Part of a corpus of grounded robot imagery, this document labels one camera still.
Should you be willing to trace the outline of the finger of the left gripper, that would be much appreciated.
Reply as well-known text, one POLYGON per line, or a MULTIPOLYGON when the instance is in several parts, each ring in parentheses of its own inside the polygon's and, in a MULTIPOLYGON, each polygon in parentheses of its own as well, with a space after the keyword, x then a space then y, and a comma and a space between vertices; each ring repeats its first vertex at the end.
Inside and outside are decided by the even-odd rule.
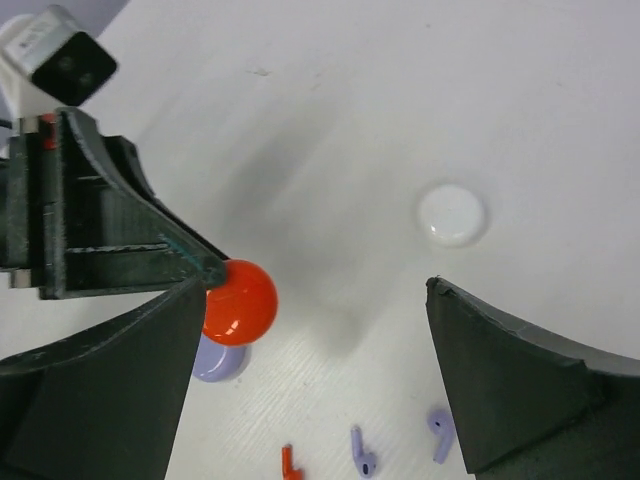
POLYGON ((173 214, 151 189, 133 143, 103 136, 77 108, 52 116, 43 159, 42 298, 162 291, 194 277, 227 280, 227 255, 173 214))

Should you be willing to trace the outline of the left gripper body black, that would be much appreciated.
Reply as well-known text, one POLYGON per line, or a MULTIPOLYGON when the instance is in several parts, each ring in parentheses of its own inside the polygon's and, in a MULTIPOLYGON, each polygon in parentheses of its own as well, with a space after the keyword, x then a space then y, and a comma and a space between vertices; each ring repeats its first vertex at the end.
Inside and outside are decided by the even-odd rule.
POLYGON ((60 288, 53 117, 13 123, 1 156, 1 271, 12 288, 60 288))

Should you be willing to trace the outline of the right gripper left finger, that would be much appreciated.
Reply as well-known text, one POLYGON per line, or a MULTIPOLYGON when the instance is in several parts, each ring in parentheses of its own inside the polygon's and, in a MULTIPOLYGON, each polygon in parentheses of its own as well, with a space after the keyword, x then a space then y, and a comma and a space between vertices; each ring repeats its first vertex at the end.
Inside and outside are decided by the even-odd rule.
POLYGON ((206 294, 188 279, 140 307, 1 362, 4 479, 162 479, 206 294))

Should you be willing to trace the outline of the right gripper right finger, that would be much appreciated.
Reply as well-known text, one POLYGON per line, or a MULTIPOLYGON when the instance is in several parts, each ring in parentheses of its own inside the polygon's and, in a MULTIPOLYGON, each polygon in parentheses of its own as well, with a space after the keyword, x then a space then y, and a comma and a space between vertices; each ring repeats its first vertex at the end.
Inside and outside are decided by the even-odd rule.
POLYGON ((465 468, 478 479, 636 479, 639 362, 441 278, 426 314, 465 468))

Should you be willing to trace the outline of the orange charging case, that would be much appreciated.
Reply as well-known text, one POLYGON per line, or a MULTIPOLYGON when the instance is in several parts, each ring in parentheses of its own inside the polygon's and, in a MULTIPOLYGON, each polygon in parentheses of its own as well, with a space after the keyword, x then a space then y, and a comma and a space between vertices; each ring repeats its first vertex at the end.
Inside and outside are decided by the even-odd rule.
POLYGON ((270 275, 242 259, 224 262, 226 283, 207 291, 202 333, 210 340, 239 347, 254 343, 271 328, 278 312, 278 293, 270 275))

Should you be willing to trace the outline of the orange earbud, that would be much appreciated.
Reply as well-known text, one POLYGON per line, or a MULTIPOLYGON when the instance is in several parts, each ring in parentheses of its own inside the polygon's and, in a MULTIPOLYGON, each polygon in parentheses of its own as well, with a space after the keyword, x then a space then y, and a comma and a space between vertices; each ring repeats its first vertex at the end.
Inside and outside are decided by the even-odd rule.
POLYGON ((304 471, 298 469, 293 461, 293 448, 291 444, 286 444, 281 449, 281 469, 283 480, 303 480, 304 471))

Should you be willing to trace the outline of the white charging case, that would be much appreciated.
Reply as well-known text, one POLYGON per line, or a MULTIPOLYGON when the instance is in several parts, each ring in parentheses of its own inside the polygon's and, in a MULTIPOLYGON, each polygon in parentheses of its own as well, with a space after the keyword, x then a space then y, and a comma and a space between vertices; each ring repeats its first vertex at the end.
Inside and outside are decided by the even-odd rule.
POLYGON ((457 184, 441 184, 418 201, 416 218, 424 235, 435 245, 462 248, 485 231, 487 211, 472 191, 457 184))

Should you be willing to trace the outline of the purple charging case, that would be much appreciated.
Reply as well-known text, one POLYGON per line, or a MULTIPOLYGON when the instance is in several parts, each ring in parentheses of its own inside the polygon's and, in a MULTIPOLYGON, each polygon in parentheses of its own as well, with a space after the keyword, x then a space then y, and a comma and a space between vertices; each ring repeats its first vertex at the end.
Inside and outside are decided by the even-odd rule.
POLYGON ((240 375, 250 359, 250 347, 225 346, 200 336, 192 376, 205 383, 218 383, 240 375))

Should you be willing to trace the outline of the purple earbud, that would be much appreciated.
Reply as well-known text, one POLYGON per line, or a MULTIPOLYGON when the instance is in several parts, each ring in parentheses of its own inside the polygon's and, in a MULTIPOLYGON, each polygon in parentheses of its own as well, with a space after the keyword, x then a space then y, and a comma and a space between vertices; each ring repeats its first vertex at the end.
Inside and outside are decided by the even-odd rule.
POLYGON ((358 426, 351 429, 351 453, 354 465, 362 479, 370 479, 377 469, 377 457, 364 450, 362 431, 358 426))
POLYGON ((438 445, 433 454, 437 464, 443 464, 456 438, 456 428, 452 414, 447 409, 436 409, 427 417, 429 430, 438 438, 438 445))

